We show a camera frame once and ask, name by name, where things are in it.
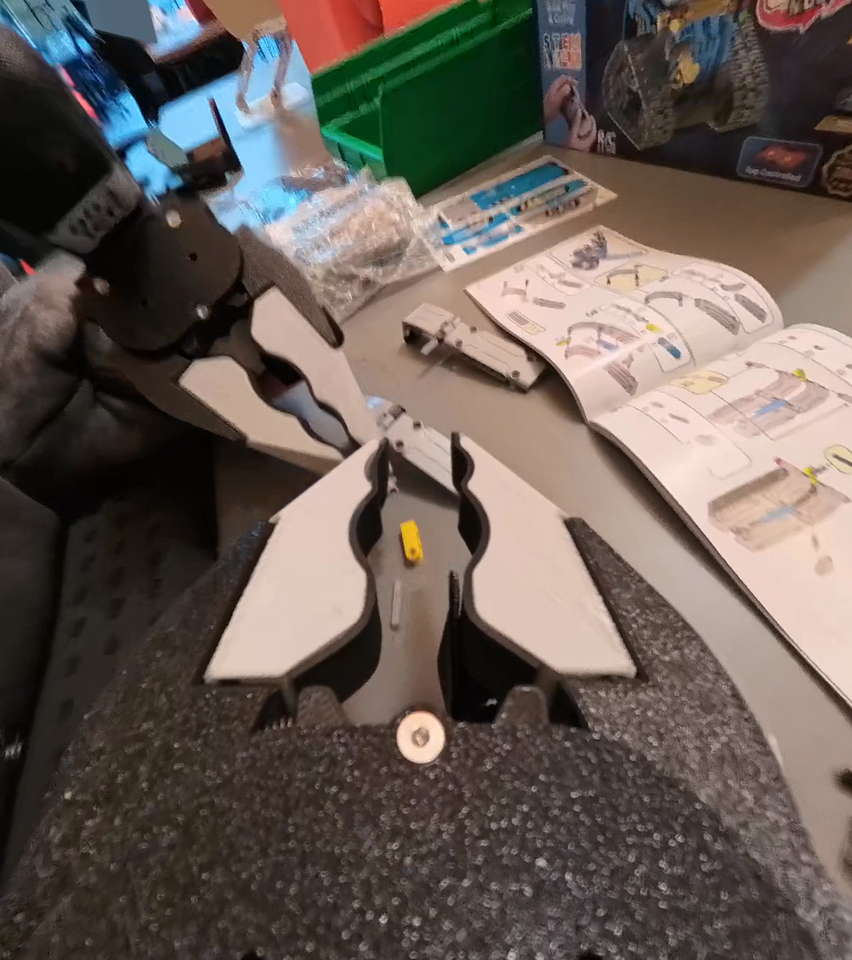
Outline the blue sticker sheet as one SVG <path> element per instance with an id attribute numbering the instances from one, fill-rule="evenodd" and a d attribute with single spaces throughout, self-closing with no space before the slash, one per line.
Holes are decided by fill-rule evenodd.
<path id="1" fill-rule="evenodd" d="M 616 198 L 597 180 L 545 155 L 434 204 L 432 256 L 449 273 Z"/>

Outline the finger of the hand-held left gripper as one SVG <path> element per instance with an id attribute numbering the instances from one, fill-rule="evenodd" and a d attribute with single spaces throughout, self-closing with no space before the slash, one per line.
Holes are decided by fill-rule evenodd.
<path id="1" fill-rule="evenodd" d="M 267 402 L 254 388 L 251 375 L 229 356 L 192 361 L 178 384 L 236 430 L 251 450 L 313 474 L 327 474 L 344 461 L 339 450 L 312 435 L 294 414 Z"/>
<path id="2" fill-rule="evenodd" d="M 312 405 L 335 421 L 356 448 L 382 434 L 341 342 L 328 342 L 278 289 L 259 296 L 250 316 L 252 341 L 264 365 L 294 372 Z"/>

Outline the crumpled clear plastic bag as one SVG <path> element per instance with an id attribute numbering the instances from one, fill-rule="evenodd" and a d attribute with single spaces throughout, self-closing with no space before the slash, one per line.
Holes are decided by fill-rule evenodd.
<path id="1" fill-rule="evenodd" d="M 338 324 L 388 288 L 440 268 L 439 229 L 402 176 L 328 160 L 250 188 L 240 208 Z"/>

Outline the open instruction booklet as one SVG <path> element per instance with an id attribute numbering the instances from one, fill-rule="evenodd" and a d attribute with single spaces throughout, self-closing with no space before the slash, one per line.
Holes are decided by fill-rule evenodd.
<path id="1" fill-rule="evenodd" d="M 852 338 L 600 225 L 465 293 L 552 367 L 852 710 Z"/>

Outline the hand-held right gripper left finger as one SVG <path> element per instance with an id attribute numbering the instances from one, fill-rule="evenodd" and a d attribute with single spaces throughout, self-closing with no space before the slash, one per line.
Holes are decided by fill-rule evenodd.
<path id="1" fill-rule="evenodd" d="M 382 622 L 370 553 L 383 534 L 388 443 L 372 439 L 278 510 L 203 670 L 268 687 L 291 712 L 310 687 L 346 702 L 375 674 Z"/>

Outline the orange plastic bin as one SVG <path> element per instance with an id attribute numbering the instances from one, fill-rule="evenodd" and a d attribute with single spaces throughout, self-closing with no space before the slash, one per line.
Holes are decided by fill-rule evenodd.
<path id="1" fill-rule="evenodd" d="M 314 75 L 456 1 L 281 1 L 292 39 Z"/>

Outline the black device with box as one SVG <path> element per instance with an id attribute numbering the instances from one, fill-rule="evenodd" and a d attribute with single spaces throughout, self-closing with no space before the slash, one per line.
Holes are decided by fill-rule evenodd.
<path id="1" fill-rule="evenodd" d="M 235 175 L 243 174 L 243 164 L 229 136 L 219 106 L 212 98 L 207 105 L 216 127 L 216 136 L 184 149 L 153 127 L 147 133 L 146 150 L 179 177 L 182 187 L 193 193 L 225 187 Z"/>

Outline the grey desk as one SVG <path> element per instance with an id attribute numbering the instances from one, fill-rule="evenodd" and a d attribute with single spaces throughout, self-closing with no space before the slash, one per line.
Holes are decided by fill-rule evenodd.
<path id="1" fill-rule="evenodd" d="M 708 645 L 572 521 L 640 677 L 559 715 L 452 722 L 425 766 L 398 721 L 224 732 L 195 958 L 852 958 L 772 748 Z"/>

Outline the person's left forearm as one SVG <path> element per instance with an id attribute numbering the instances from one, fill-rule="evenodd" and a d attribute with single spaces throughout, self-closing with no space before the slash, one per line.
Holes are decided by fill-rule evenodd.
<path id="1" fill-rule="evenodd" d="M 60 513 L 189 430 L 133 389 L 106 334 L 79 319 L 82 272 L 68 254 L 20 278 L 0 260 L 0 475 Z"/>

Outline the green plastic bin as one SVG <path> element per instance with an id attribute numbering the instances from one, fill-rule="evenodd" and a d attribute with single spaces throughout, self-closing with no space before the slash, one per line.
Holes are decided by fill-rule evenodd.
<path id="1" fill-rule="evenodd" d="M 458 2 L 312 75 L 328 152 L 420 197 L 540 130 L 530 1 Z"/>

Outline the grey brick frame piece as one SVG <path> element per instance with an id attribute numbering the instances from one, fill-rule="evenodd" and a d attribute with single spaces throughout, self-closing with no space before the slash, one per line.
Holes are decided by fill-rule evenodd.
<path id="1" fill-rule="evenodd" d="M 382 396 L 368 395 L 364 401 L 391 450 L 420 474 L 456 495 L 450 438 Z"/>

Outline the dark blue toy box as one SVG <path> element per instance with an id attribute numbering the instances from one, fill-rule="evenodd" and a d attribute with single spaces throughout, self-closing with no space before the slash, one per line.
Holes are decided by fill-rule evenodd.
<path id="1" fill-rule="evenodd" d="M 852 1 L 533 6 L 545 142 L 852 202 Z"/>

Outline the grey brick panel assembly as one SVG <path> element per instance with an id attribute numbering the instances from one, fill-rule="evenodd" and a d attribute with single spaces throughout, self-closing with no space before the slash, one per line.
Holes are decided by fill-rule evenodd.
<path id="1" fill-rule="evenodd" d="M 467 362 L 521 392 L 531 390 L 546 372 L 545 363 L 521 343 L 430 303 L 410 312 L 401 331 L 405 344 L 432 362 Z"/>

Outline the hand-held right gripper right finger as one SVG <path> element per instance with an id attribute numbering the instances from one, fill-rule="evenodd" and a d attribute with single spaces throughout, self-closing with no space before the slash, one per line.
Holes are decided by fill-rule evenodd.
<path id="1" fill-rule="evenodd" d="M 636 658 L 575 536 L 579 520 L 463 433 L 452 438 L 452 717 L 492 721 L 532 690 L 547 721 L 577 721 L 573 686 L 633 681 Z"/>

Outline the black perforated panel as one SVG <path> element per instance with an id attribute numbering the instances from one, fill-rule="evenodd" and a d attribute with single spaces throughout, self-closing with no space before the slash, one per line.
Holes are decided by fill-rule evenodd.
<path id="1" fill-rule="evenodd" d="M 2 880 L 21 857 L 62 756 L 117 661 L 148 636 L 217 552 L 213 448 L 204 440 L 169 445 L 132 464 L 73 516 Z"/>

